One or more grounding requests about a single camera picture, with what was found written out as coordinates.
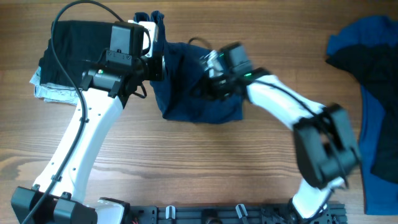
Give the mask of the navy blue shorts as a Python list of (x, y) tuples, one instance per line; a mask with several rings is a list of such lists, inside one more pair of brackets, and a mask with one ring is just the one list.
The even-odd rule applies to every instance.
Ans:
[(204, 76), (198, 59), (210, 51), (183, 42), (168, 42), (165, 36), (164, 15), (137, 12), (136, 22), (155, 22), (159, 28), (156, 52), (162, 52), (165, 75), (161, 82), (150, 82), (163, 119), (190, 123), (222, 124), (243, 119), (243, 99), (233, 95), (225, 100), (208, 100), (200, 95)]

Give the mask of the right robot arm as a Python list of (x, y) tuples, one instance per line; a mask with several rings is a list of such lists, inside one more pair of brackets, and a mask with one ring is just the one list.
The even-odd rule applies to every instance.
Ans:
[(201, 96), (225, 100), (240, 95), (291, 130), (302, 180), (283, 221), (311, 223), (323, 216), (335, 190), (348, 189), (347, 177), (361, 163), (347, 111), (336, 103), (311, 101), (267, 69), (254, 68), (239, 42), (194, 61), (204, 72), (198, 86)]

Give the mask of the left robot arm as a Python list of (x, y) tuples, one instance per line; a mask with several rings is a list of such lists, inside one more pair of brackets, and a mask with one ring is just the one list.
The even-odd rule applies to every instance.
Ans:
[(129, 204), (101, 198), (85, 205), (86, 186), (103, 141), (131, 95), (145, 98), (144, 81), (161, 81), (164, 61), (154, 51), (154, 22), (116, 22), (104, 63), (94, 64), (77, 87), (78, 104), (50, 162), (31, 188), (11, 199), (20, 223), (129, 223)]

